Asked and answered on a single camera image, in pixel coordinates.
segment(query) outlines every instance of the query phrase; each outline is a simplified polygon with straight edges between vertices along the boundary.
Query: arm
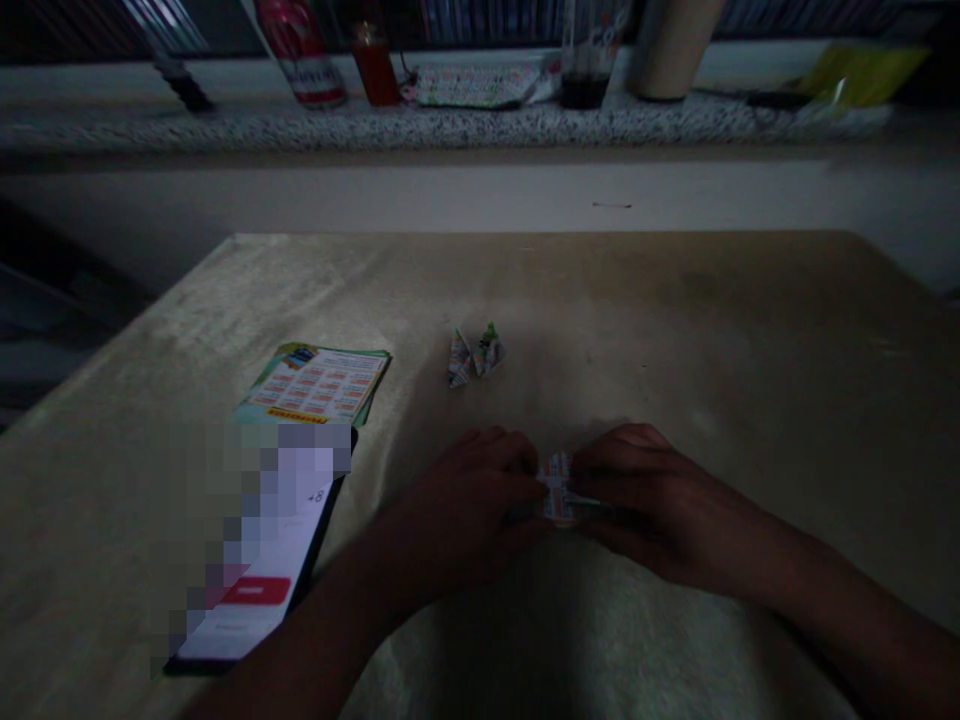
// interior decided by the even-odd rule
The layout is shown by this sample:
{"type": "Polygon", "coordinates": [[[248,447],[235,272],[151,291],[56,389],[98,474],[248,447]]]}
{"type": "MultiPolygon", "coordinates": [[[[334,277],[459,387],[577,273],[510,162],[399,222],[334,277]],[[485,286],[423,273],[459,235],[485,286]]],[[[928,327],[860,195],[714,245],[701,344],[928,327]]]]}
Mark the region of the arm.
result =
{"type": "Polygon", "coordinates": [[[573,459],[576,490],[618,508],[580,531],[663,579],[777,612],[813,638],[880,717],[960,716],[960,642],[839,553],[764,512],[649,425],[573,459]]]}
{"type": "Polygon", "coordinates": [[[522,434],[467,433],[184,717],[336,718],[370,656],[407,618],[496,577],[551,529],[536,519],[504,523],[512,507],[546,494],[536,468],[522,434]]]}

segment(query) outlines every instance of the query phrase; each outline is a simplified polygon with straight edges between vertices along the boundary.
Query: table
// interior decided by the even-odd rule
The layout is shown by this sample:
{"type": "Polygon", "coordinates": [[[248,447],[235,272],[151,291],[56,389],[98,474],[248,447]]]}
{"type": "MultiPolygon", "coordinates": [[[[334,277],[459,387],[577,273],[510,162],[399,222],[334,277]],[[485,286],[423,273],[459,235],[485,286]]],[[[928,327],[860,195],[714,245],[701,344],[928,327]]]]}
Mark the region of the table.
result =
{"type": "MultiPolygon", "coordinates": [[[[547,455],[648,421],[960,631],[958,339],[847,233],[232,237],[0,439],[0,714],[166,717],[205,682],[151,678],[203,552],[165,540],[217,527],[197,448],[290,340],[394,355],[321,564],[467,427],[547,455]],[[506,364],[447,389],[489,319],[506,364]]],[[[557,533],[395,633],[345,717],[507,714],[852,711],[763,612],[557,533]]]]}

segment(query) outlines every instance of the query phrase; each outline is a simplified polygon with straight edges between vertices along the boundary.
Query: granite countertop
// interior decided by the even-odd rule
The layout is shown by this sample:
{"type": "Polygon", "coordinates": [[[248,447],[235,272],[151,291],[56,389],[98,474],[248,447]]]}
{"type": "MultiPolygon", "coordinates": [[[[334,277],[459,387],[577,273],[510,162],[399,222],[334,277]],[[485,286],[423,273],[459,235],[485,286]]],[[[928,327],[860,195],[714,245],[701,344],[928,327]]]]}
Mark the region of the granite countertop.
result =
{"type": "Polygon", "coordinates": [[[554,103],[504,112],[375,109],[359,99],[319,112],[292,101],[224,104],[203,117],[171,105],[8,110],[0,112],[0,157],[826,143],[876,137],[891,115],[887,107],[758,110],[696,92],[671,105],[611,93],[594,111],[554,103]]]}

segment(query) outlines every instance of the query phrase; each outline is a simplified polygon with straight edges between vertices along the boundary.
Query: red can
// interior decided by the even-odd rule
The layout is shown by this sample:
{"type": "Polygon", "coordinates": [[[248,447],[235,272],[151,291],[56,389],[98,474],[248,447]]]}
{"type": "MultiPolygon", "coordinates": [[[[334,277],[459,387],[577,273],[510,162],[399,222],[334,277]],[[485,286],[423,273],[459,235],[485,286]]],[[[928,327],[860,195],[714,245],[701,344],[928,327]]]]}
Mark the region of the red can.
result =
{"type": "Polygon", "coordinates": [[[256,8],[260,29],[297,101],[308,108],[344,102],[343,78],[330,62],[308,0],[256,0],[256,8]]]}

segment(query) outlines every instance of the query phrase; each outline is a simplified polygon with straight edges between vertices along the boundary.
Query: phone screen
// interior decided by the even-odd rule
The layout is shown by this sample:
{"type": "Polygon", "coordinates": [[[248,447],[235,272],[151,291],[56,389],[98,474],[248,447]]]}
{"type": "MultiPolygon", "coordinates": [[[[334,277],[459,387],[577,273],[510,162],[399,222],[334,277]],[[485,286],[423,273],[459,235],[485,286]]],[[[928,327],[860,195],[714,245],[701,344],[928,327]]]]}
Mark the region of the phone screen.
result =
{"type": "MultiPolygon", "coordinates": [[[[356,430],[351,429],[351,450],[356,430]]],[[[312,570],[344,478],[331,482],[330,473],[314,471],[329,467],[317,457],[332,453],[327,448],[283,450],[294,453],[295,468],[276,471],[277,484],[292,488],[290,504],[283,512],[262,512],[261,517],[242,518],[241,543],[255,549],[239,580],[220,602],[207,610],[164,667],[168,675],[220,674],[246,656],[273,632],[309,589],[312,570]]],[[[261,485],[264,476],[261,472],[261,485]]],[[[265,507],[261,496],[261,510],[265,507]]]]}
{"type": "Polygon", "coordinates": [[[207,612],[177,651],[183,660],[240,660],[283,621],[330,499],[330,486],[312,492],[295,515],[277,519],[275,539],[260,543],[250,565],[207,612]]]}

